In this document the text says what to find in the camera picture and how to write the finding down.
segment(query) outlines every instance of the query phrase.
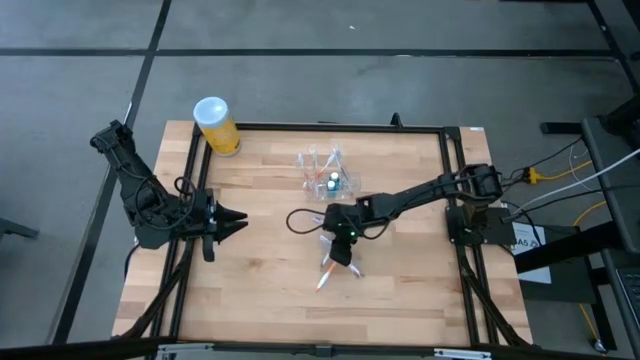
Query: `white lid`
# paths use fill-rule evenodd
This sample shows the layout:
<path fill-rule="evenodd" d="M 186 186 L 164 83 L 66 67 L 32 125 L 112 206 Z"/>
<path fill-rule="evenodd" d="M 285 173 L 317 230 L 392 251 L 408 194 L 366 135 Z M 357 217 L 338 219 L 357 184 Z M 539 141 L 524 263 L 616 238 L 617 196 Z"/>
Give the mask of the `white lid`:
<path fill-rule="evenodd" d="M 193 108 L 193 117 L 199 125 L 204 126 L 220 126 L 227 118 L 229 108 L 227 103 L 217 97 L 206 97 L 196 104 Z"/>

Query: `concrete floor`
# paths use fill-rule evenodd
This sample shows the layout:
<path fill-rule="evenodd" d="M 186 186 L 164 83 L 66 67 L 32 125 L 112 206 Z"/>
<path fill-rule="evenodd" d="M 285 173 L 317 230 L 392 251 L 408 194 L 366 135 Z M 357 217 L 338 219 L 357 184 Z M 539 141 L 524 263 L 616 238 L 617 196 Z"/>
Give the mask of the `concrete floor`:
<path fill-rule="evenodd" d="M 3 0 L 0 47 L 146 48 L 160 5 L 160 0 Z M 640 34 L 621 2 L 599 5 L 623 50 L 640 50 Z M 174 0 L 160 47 L 601 49 L 606 43 L 586 5 Z M 141 64 L 140 57 L 0 57 L 0 216 L 41 231 L 35 241 L 8 236 L 0 244 L 0 347 L 46 341 L 106 169 L 88 140 L 108 121 L 123 118 Z M 633 67 L 640 75 L 640 66 Z M 540 122 L 608 112 L 631 91 L 619 66 L 604 61 L 156 58 L 134 127 L 149 164 L 165 121 L 191 119 L 195 102 L 210 95 L 225 98 L 239 121 L 386 124 L 397 111 L 406 124 L 483 126 L 494 163 L 509 170 L 573 139 L 543 137 Z M 582 150 L 580 145 L 576 152 Z M 541 169 L 564 170 L 567 156 Z M 521 203 L 570 181 L 521 186 L 507 198 Z M 559 203 L 533 218 L 566 225 L 599 199 Z M 607 218 L 606 211 L 598 211 L 584 225 Z M 116 196 L 70 341 L 109 337 L 132 238 Z M 610 291 L 602 292 L 620 347 L 615 355 L 630 357 Z M 577 305 L 527 301 L 526 306 L 536 343 L 593 353 Z"/>

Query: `wooden table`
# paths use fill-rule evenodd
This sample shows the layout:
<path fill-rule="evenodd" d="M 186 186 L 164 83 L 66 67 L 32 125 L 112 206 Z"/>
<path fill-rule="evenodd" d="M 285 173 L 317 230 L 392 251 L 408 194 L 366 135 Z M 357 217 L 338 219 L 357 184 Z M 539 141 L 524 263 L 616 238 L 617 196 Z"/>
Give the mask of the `wooden table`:
<path fill-rule="evenodd" d="M 173 189 L 173 180 L 184 170 L 192 126 L 167 122 L 155 166 L 167 189 Z M 489 163 L 484 131 L 461 132 L 467 163 Z M 212 158 L 208 186 L 225 207 L 247 213 L 249 226 L 215 247 L 214 263 L 204 262 L 196 244 L 180 339 L 469 345 L 445 201 L 407 211 L 379 239 L 359 241 L 354 259 L 366 276 L 358 280 L 338 267 L 318 293 L 314 289 L 324 255 L 320 232 L 296 235 L 284 223 L 293 209 L 326 207 L 307 202 L 301 190 L 294 162 L 308 145 L 338 141 L 348 168 L 360 174 L 363 193 L 394 193 L 443 172 L 436 135 L 241 131 L 241 139 L 242 149 L 234 157 Z M 200 145 L 201 157 L 204 141 Z M 449 153 L 455 168 L 452 145 Z M 197 176 L 200 159 L 196 164 Z M 313 223 L 301 215 L 292 225 L 304 229 Z M 531 341 L 512 257 L 497 246 L 484 246 L 483 252 L 494 302 L 518 334 Z M 133 256 L 114 334 L 127 330 L 155 296 L 165 255 L 166 246 L 141 249 Z M 486 341 L 482 309 L 477 299 L 474 304 L 481 340 Z M 172 308 L 170 299 L 167 309 Z M 162 334 L 168 333 L 170 313 L 165 311 Z"/>

